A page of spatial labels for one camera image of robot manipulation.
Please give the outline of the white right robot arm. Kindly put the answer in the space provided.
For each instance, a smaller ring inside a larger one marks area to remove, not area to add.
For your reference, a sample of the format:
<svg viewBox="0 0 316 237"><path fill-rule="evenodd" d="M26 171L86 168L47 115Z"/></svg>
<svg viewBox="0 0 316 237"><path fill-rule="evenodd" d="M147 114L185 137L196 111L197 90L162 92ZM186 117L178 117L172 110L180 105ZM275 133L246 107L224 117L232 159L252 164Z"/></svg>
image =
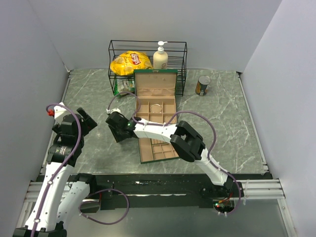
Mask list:
<svg viewBox="0 0 316 237"><path fill-rule="evenodd" d="M106 123L117 142L129 138L146 138L171 144L179 158L196 164L204 171L216 188L218 197L226 197L230 194L241 197L240 185L236 178L211 155L211 150L216 142L216 132L213 132L213 143L207 149L203 137L186 121L171 124L136 117L127 119L119 110L107 110L107 114Z"/></svg>

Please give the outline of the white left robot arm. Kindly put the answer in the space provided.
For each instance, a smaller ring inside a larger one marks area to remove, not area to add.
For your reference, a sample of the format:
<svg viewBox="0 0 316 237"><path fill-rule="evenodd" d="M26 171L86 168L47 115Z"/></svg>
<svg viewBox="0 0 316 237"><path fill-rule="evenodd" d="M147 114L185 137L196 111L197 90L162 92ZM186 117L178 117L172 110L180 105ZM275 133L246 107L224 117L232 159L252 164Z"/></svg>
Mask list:
<svg viewBox="0 0 316 237"><path fill-rule="evenodd" d="M96 177L79 173L69 192L63 192L84 147L84 137L97 122L79 107L74 113L63 103L47 108L56 124L52 130L56 138L48 150L44 181L35 206L23 227L14 230L15 237L65 237L67 227L85 198L97 195Z"/></svg>

